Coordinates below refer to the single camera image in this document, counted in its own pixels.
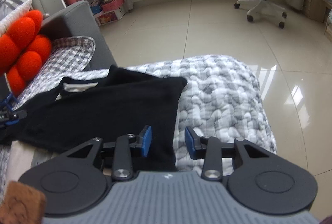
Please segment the cream black raglan sweatshirt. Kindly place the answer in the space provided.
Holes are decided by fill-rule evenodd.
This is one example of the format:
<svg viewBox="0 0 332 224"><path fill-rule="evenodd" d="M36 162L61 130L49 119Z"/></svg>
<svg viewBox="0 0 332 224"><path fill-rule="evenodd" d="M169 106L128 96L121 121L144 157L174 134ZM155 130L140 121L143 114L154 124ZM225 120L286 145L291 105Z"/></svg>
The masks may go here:
<svg viewBox="0 0 332 224"><path fill-rule="evenodd" d="M134 158L137 171L175 171L173 150L178 101L187 81L159 78L111 66L94 80L63 78L22 105L24 119L1 129L1 144L22 141L63 153L92 138L114 142L119 136L152 128L145 158Z"/></svg>

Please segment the blue stool phone stand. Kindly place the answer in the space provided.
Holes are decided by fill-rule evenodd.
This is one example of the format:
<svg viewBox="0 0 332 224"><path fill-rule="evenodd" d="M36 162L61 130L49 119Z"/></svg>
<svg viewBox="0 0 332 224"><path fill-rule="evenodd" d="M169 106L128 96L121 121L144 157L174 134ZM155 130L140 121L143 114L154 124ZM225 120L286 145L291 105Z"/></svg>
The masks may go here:
<svg viewBox="0 0 332 224"><path fill-rule="evenodd" d="M18 103L17 98L14 96L12 92L9 93L7 97L1 100L1 111L9 111L13 113L13 106Z"/></svg>

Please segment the grey checked quilted bedcover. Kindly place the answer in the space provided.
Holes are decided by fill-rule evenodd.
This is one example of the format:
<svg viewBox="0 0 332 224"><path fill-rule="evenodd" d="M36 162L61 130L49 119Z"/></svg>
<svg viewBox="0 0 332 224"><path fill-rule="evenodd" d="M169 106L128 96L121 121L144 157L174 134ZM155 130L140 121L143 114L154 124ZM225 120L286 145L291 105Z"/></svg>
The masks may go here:
<svg viewBox="0 0 332 224"><path fill-rule="evenodd" d="M54 42L53 54L36 78L18 96L15 108L36 94L55 88L64 77L96 80L107 69L86 71L97 54L95 40L76 36ZM247 139L275 153L275 137L263 108L264 94L254 72L243 62L226 55L203 55L134 67L135 71L161 78L182 76L187 85L179 100L173 127L176 168L200 172L203 163L192 160L185 148L185 127L197 134L214 136L223 142Z"/></svg>

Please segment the red flower plush cushion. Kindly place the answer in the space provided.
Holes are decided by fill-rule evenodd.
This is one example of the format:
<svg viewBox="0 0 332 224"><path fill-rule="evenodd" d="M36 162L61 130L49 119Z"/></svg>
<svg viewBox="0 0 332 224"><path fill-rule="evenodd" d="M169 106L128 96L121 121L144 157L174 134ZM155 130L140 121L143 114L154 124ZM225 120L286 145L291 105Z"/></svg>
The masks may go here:
<svg viewBox="0 0 332 224"><path fill-rule="evenodd" d="M42 21L41 11L30 10L1 36L1 75L7 76L15 96L23 92L51 55L51 40L39 33Z"/></svg>

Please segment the brown furry patch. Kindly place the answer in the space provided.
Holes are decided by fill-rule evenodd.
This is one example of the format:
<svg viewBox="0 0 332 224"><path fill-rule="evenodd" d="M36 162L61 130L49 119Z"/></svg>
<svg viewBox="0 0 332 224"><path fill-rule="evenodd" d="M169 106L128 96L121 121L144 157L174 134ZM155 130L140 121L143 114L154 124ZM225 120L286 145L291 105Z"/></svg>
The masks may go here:
<svg viewBox="0 0 332 224"><path fill-rule="evenodd" d="M10 181L1 204L1 223L42 223L47 199L41 191Z"/></svg>

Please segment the grey white pillow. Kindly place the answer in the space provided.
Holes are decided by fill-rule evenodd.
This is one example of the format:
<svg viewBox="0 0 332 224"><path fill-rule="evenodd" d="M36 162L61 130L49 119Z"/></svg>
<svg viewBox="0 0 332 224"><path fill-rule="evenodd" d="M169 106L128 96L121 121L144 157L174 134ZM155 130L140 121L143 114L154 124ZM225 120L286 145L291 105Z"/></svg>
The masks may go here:
<svg viewBox="0 0 332 224"><path fill-rule="evenodd" d="M16 9L14 9L11 13L9 13L7 16L1 19L1 29L0 29L1 36L3 36L6 33L11 24L13 24L19 18L22 18L25 14L27 14L30 11L30 9L32 8L32 2L33 0L25 1Z"/></svg>

